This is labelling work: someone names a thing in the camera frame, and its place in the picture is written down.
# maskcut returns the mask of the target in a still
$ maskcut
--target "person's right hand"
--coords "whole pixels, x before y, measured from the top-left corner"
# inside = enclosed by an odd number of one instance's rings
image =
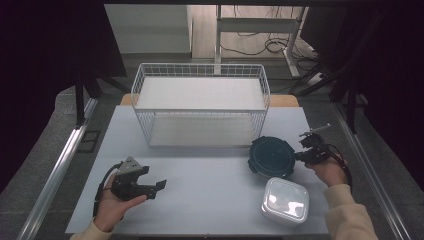
[[[305,167],[314,170],[318,178],[327,184],[328,187],[347,183],[346,174],[339,163],[332,157],[318,164],[307,163]]]

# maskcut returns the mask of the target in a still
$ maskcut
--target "human hand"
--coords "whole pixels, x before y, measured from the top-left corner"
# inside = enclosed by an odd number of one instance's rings
[[[128,209],[147,200],[146,195],[133,198],[129,201],[119,199],[110,190],[115,176],[116,174],[111,175],[106,186],[103,188],[97,215],[94,218],[94,224],[103,232],[111,232],[113,227],[124,217]]]
[[[318,164],[306,163],[305,167],[314,170],[318,178],[327,184],[328,187],[347,183],[345,172],[333,157],[329,157]]]

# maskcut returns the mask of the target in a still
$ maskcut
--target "wire rack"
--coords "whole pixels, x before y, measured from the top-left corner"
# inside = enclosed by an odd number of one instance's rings
[[[270,91],[262,65],[145,63],[131,101],[149,146],[250,146]]]

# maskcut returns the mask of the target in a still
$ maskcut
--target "round lid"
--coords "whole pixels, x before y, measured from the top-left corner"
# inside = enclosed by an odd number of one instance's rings
[[[293,173],[293,148],[276,137],[260,137],[252,142],[248,161],[252,172],[270,177],[286,178]]]

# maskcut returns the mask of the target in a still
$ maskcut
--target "beige sleeve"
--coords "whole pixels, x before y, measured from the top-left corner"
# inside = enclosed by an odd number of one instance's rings
[[[365,206],[355,203],[349,185],[330,187],[324,195],[330,208],[325,220],[332,239],[378,239]]]
[[[72,235],[71,240],[107,240],[112,235],[112,232],[102,232],[100,231],[93,222],[94,218],[91,220],[88,228],[82,233],[76,233]]]

